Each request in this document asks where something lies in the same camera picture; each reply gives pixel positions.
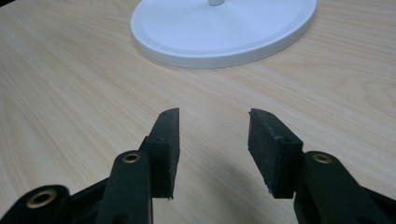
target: brass insert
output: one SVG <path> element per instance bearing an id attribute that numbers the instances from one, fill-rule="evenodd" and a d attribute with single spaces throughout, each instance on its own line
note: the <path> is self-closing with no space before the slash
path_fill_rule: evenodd
<path id="1" fill-rule="evenodd" d="M 56 198 L 54 189 L 46 189 L 33 195 L 26 203 L 26 206 L 32 209 L 45 206 Z"/>
<path id="2" fill-rule="evenodd" d="M 122 158 L 122 160 L 124 162 L 126 162 L 126 163 L 133 163 L 133 162 L 136 162 L 136 161 L 140 160 L 140 155 L 139 154 L 135 154 L 135 153 L 131 153 L 131 154 L 128 154 L 128 155 L 124 156 Z"/>
<path id="3" fill-rule="evenodd" d="M 321 163 L 325 163 L 325 164 L 330 164 L 332 163 L 332 158 L 323 155 L 323 154 L 314 154 L 312 156 L 314 158 L 315 161 L 321 162 Z"/>

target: black rubber pad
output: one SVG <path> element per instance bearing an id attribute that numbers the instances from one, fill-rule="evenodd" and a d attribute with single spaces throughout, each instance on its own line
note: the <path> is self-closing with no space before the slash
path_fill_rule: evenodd
<path id="1" fill-rule="evenodd" d="M 303 142 L 275 115 L 251 109 L 248 150 L 274 198 L 293 197 Z"/>

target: white disc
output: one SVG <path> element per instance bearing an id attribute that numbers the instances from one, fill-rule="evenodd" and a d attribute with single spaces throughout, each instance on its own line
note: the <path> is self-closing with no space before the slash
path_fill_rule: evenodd
<path id="1" fill-rule="evenodd" d="M 308 29 L 317 0 L 142 0 L 131 28 L 160 62 L 190 68 L 250 63 L 286 48 Z"/>

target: wood grain surface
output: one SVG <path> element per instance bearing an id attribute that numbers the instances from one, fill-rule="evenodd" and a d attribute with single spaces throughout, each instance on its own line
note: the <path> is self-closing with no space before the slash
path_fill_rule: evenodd
<path id="1" fill-rule="evenodd" d="M 282 119 L 304 151 L 336 156 L 396 199 L 396 2 L 318 0 L 311 28 L 264 60 L 187 69 L 151 60 L 130 29 L 136 0 L 17 0 L 0 7 L 0 216 L 48 184 L 71 193 L 137 149 L 180 108 L 175 199 L 156 223 L 297 223 L 248 153 L 248 111 Z"/>

